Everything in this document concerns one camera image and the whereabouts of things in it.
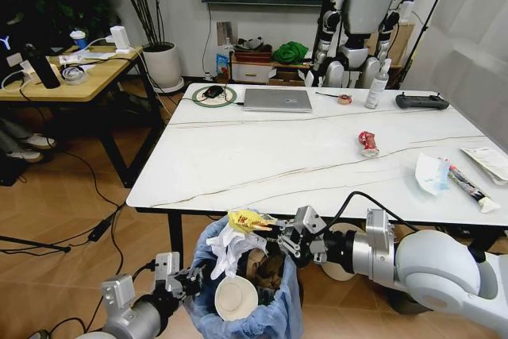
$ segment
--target green bag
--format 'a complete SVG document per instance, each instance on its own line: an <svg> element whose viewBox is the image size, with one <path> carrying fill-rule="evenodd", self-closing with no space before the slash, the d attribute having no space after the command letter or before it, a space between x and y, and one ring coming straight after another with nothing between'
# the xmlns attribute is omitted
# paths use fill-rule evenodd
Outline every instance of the green bag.
<svg viewBox="0 0 508 339"><path fill-rule="evenodd" d="M301 63L309 49L300 43L290 41L273 52L273 60L281 64Z"/></svg>

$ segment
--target yellow snack wrapper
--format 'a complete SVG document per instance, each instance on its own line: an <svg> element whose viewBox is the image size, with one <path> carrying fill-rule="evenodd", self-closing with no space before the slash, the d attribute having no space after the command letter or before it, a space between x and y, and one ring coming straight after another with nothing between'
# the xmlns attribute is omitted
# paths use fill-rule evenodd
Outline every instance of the yellow snack wrapper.
<svg viewBox="0 0 508 339"><path fill-rule="evenodd" d="M231 210L228 212L229 226L242 233L253 230L271 230L267 225L275 224L275 219L264 219L254 210Z"/></svg>

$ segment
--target laptop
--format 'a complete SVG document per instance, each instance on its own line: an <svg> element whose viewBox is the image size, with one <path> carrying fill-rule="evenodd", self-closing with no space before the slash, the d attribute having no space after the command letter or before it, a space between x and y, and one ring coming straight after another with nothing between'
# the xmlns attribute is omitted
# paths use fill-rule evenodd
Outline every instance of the laptop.
<svg viewBox="0 0 508 339"><path fill-rule="evenodd" d="M283 111L287 113L310 113L307 91L279 89L246 89L244 109L249 111Z"/></svg>

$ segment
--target spray bottle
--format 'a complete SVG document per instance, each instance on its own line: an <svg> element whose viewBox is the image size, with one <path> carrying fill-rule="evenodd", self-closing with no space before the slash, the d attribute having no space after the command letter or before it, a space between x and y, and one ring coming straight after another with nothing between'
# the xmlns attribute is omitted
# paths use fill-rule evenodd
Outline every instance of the spray bottle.
<svg viewBox="0 0 508 339"><path fill-rule="evenodd" d="M375 109L378 107L379 100L383 94L384 88L387 87L388 71L390 70L391 59L384 60L384 65L377 75L372 80L371 89L368 92L367 100L365 101L365 107L368 109Z"/></svg>

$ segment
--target blue cup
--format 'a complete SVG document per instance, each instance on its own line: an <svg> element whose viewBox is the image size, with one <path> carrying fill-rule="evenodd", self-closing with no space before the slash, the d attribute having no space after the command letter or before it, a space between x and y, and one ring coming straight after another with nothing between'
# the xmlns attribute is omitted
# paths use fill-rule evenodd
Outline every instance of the blue cup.
<svg viewBox="0 0 508 339"><path fill-rule="evenodd" d="M76 45L78 45L79 49L84 49L87 47L87 34L83 31L72 31L71 39L74 40Z"/></svg>

